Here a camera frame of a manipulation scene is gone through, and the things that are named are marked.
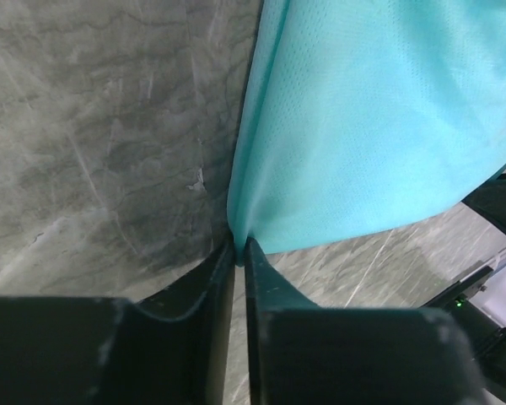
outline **marble floor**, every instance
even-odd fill
[[[223,239],[261,0],[0,0],[0,294],[152,294]],[[312,300],[419,305],[506,247],[462,204],[271,256]],[[225,403],[247,402],[237,269]]]

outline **turquoise mesh cloth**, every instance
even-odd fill
[[[229,190],[240,250],[425,219],[506,164],[506,0],[266,0]]]

